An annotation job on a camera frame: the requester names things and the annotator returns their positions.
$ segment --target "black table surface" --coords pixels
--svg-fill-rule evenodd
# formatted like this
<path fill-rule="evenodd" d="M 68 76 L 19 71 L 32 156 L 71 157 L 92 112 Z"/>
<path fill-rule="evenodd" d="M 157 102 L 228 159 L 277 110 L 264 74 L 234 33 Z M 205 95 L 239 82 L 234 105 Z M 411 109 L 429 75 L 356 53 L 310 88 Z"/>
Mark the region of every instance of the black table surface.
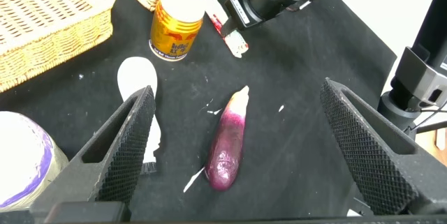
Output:
<path fill-rule="evenodd" d="M 140 178 L 130 204 L 133 220 L 346 215 L 353 181 L 319 90 L 330 77 L 375 107 L 395 55 L 341 0 L 315 0 L 242 32 L 250 48 L 241 59 L 206 16 L 186 59 L 174 63 L 150 51 L 152 13 L 136 0 L 116 0 L 112 23 L 104 43 L 0 94 L 0 110 L 33 119 L 72 158 L 122 103 L 120 63 L 147 57 L 159 77 L 162 138 L 159 172 Z M 207 111 L 223 108 L 245 85 L 250 100 L 235 183 L 220 193 L 201 176 L 183 193 L 203 166 L 219 122 Z"/>

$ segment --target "purple eggplant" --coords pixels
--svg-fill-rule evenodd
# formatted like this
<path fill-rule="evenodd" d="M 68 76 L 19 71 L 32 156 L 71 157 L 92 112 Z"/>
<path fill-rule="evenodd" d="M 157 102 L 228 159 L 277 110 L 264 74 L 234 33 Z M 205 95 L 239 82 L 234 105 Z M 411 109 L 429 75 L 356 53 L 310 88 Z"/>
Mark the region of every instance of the purple eggplant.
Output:
<path fill-rule="evenodd" d="M 211 187 L 218 191 L 229 189 L 236 179 L 242 155 L 248 102 L 249 88 L 246 86 L 233 94 L 222 113 L 205 166 L 205 174 Z"/>

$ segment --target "white brush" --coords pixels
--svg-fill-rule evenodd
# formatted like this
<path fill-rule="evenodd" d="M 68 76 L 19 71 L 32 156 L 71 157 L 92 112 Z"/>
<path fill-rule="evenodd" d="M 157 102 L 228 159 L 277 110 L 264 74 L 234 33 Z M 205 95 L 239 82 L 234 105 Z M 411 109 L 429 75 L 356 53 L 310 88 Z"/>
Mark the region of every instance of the white brush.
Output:
<path fill-rule="evenodd" d="M 123 101 L 127 100 L 136 91 L 150 86 L 154 92 L 157 88 L 156 71 L 152 63 L 144 57 L 129 57 L 124 60 L 118 69 L 118 87 Z M 154 151 L 159 148 L 161 131 L 156 117 L 152 118 L 152 125 L 147 139 L 145 156 L 141 174 L 155 172 Z"/>

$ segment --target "textured gripper pad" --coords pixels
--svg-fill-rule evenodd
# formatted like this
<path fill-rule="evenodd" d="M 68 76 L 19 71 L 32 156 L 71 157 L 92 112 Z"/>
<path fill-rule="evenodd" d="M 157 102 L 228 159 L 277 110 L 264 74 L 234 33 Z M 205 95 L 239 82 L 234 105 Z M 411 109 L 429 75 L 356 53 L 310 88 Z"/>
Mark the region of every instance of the textured gripper pad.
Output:
<path fill-rule="evenodd" d="M 118 132 L 119 144 L 105 172 L 96 201 L 120 201 L 129 204 L 140 176 L 154 111 L 154 96 L 152 90 L 147 87 L 138 97 Z"/>
<path fill-rule="evenodd" d="M 349 92 L 351 99 L 357 99 L 371 113 L 375 110 L 348 88 L 329 79 L 321 87 L 321 103 L 353 179 L 374 214 L 398 214 L 418 193 L 344 92 Z"/>

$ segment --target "yellow can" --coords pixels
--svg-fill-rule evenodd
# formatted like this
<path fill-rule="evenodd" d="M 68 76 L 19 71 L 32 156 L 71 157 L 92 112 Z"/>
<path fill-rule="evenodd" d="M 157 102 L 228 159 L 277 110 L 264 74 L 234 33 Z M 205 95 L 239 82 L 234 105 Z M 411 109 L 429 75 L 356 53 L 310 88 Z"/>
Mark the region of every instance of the yellow can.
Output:
<path fill-rule="evenodd" d="M 159 0 L 149 41 L 153 53 L 167 61 L 183 59 L 202 26 L 204 13 L 201 0 Z"/>

